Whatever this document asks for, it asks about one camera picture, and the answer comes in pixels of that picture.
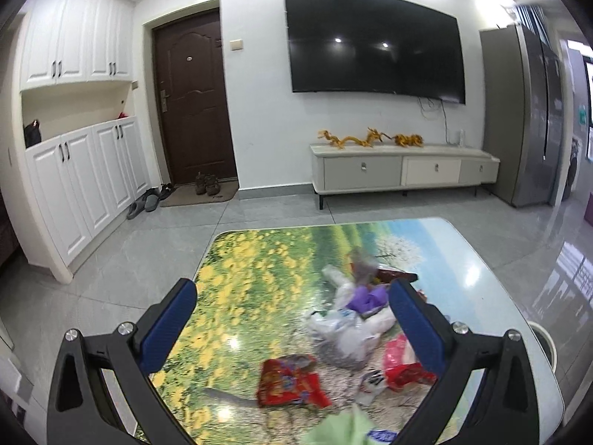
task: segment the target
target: brown door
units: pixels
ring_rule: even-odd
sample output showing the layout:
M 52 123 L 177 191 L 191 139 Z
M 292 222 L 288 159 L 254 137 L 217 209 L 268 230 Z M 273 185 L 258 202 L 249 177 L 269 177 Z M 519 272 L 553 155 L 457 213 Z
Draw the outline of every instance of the brown door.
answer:
M 158 28 L 154 42 L 161 130 L 173 183 L 194 182 L 198 172 L 236 177 L 218 10 Z

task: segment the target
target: metal screw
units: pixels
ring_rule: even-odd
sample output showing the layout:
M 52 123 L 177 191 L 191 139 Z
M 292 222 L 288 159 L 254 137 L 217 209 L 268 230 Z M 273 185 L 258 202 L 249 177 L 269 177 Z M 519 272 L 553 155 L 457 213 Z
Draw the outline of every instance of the metal screw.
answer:
M 467 332 L 470 330 L 470 327 L 461 321 L 456 321 L 452 324 L 452 326 L 453 331 L 455 331 L 457 334 L 467 334 Z
M 521 334 L 516 329 L 509 329 L 507 335 L 513 341 L 519 341 L 521 339 Z
M 74 328 L 69 329 L 68 331 L 66 331 L 66 341 L 74 341 L 76 338 L 78 338 L 78 331 L 76 331 Z
M 123 334 L 124 336 L 126 334 L 130 334 L 133 330 L 134 330 L 134 325 L 132 323 L 130 323 L 130 322 L 127 322 L 127 321 L 125 323 L 120 324 L 117 327 L 117 332 L 119 334 Z

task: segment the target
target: television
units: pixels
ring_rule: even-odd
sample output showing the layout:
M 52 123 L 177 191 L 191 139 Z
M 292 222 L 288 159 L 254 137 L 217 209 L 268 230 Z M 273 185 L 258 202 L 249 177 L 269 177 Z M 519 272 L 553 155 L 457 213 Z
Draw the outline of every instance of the television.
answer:
M 404 0 L 285 0 L 293 92 L 466 103 L 457 19 Z

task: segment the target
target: tv stand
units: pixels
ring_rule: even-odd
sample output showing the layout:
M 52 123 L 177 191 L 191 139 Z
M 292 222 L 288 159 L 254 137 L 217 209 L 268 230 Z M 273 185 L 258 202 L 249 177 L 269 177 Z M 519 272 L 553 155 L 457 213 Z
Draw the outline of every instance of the tv stand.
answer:
M 451 145 L 371 148 L 311 145 L 313 189 L 324 196 L 438 187 L 472 187 L 496 182 L 500 159 L 479 149 Z

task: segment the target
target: pink plastic wrapper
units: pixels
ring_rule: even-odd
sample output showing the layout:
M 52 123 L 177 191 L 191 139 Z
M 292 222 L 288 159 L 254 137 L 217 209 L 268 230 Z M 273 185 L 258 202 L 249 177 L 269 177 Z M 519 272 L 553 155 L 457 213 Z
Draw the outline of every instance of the pink plastic wrapper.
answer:
M 385 344 L 383 371 L 387 386 L 394 391 L 401 390 L 408 383 L 433 385 L 437 381 L 435 374 L 422 368 L 404 333 Z

